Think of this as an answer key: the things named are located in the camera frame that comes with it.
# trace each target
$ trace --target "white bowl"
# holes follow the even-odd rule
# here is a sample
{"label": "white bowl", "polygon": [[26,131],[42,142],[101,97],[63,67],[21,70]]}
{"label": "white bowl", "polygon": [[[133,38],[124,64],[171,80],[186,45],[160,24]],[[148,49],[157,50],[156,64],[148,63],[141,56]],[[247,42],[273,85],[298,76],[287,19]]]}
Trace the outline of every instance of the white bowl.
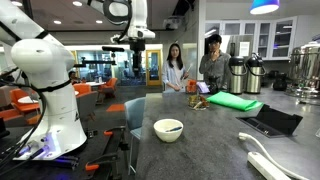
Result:
{"label": "white bowl", "polygon": [[[179,130],[166,132],[173,128],[181,127]],[[183,124],[175,119],[162,119],[154,123],[153,128],[157,136],[164,142],[174,142],[179,138],[183,130]]]}

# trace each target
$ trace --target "cabinet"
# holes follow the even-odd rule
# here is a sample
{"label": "cabinet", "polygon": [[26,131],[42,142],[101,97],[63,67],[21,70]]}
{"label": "cabinet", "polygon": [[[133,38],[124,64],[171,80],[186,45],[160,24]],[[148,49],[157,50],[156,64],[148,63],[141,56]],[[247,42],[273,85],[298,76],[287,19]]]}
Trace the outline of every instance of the cabinet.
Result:
{"label": "cabinet", "polygon": [[264,60],[289,60],[293,49],[297,17],[258,21],[206,21],[206,37],[220,35],[253,35],[253,52]]}
{"label": "cabinet", "polygon": [[269,58],[270,39],[271,39],[271,21],[259,21],[257,24],[257,33],[255,34],[255,46],[253,52],[258,52],[263,59]]}
{"label": "cabinet", "polygon": [[273,60],[289,60],[293,49],[297,17],[275,20],[272,31],[270,57]]}

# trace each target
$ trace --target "gray countertop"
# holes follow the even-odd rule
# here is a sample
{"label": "gray countertop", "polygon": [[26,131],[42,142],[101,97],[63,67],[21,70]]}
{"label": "gray countertop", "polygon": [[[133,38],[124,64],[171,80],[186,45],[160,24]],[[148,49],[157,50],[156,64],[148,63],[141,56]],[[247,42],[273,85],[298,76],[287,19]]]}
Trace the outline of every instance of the gray countertop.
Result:
{"label": "gray countertop", "polygon": [[[320,179],[320,138],[315,136],[320,128],[319,106],[297,105],[297,98],[271,89],[240,97],[303,116],[294,133],[297,136],[267,138],[236,119],[256,116],[260,108],[242,112],[210,104],[206,110],[195,111],[187,106],[187,94],[147,94],[136,179],[264,179],[247,162],[248,152],[262,154],[261,150],[250,141],[240,141],[239,132],[258,139],[283,167],[309,179]],[[181,136],[173,143],[163,143],[154,132],[153,124],[164,118],[178,119],[184,124]]]}

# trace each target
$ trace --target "silver kettle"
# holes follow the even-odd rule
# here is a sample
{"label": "silver kettle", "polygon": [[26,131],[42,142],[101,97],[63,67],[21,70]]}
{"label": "silver kettle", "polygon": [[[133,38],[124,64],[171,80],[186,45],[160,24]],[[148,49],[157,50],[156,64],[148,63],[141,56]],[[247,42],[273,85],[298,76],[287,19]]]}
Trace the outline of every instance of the silver kettle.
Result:
{"label": "silver kettle", "polygon": [[242,94],[243,92],[243,77],[247,74],[247,68],[244,64],[242,56],[234,56],[229,59],[229,69],[231,78],[229,79],[229,92],[231,94]]}
{"label": "silver kettle", "polygon": [[259,94],[261,90],[261,78],[266,74],[261,56],[252,53],[251,58],[246,62],[246,67],[249,73],[247,75],[245,92]]}

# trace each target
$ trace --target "power strip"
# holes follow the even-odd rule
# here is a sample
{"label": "power strip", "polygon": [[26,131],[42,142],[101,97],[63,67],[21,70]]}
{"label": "power strip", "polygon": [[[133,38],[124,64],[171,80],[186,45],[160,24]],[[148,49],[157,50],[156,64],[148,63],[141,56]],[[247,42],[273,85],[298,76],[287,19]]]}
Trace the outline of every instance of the power strip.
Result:
{"label": "power strip", "polygon": [[248,153],[248,161],[267,179],[267,180],[291,180],[280,171],[269,160],[257,152]]}

